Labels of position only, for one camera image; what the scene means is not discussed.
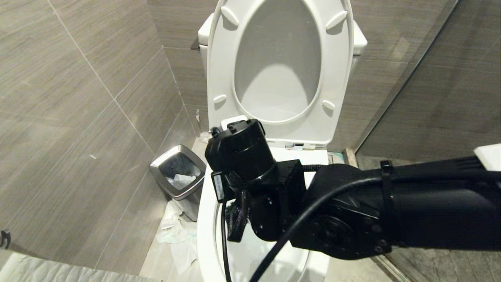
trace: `white toilet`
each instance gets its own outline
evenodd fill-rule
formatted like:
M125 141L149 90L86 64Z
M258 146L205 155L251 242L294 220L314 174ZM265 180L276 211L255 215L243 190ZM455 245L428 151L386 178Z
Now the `white toilet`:
M220 0L199 41L211 127L256 118L276 161L327 164L322 147L336 129L354 49L359 55L367 45L349 0ZM198 212L198 260L205 281L225 281L211 172ZM305 174L306 186L313 175ZM228 242L232 280L248 281L273 244L249 226L240 243ZM328 256L288 243L260 281L323 281L328 265Z

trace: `stainless steel trash can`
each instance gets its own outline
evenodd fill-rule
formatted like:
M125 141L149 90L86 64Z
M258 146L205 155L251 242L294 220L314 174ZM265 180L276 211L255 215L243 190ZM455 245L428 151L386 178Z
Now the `stainless steel trash can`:
M177 145L152 162L150 171L158 185L177 201L186 216L197 221L205 163L192 150Z

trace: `tile wall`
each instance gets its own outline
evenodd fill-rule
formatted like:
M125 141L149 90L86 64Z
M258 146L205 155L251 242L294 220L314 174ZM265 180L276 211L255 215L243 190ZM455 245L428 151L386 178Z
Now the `tile wall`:
M352 0L354 17L369 45L353 74L340 121L328 149L357 147L388 97L399 89L426 50L436 23L453 0ZM217 0L148 0L189 118L208 130L207 88L200 55L192 50L197 31Z
M148 166L195 138L146 2L2 0L0 27L0 228L139 274L166 203Z
M501 142L501 6L462 0L359 153L412 161Z

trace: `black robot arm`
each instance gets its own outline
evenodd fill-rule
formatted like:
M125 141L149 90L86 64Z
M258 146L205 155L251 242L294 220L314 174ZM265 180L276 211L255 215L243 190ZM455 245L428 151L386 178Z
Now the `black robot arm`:
M257 280L282 246L359 259L392 246L501 249L501 173L477 157L362 171L348 165L275 162L255 119L212 129L205 156L226 211L228 240L247 222L277 241L253 275ZM309 188L304 172L317 171Z

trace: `label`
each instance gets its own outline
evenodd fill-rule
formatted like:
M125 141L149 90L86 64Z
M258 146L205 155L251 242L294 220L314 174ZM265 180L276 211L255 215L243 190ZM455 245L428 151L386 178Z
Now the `label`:
M214 175L212 177L212 182L214 183L217 199L218 200L224 199L224 191L222 187L221 175Z

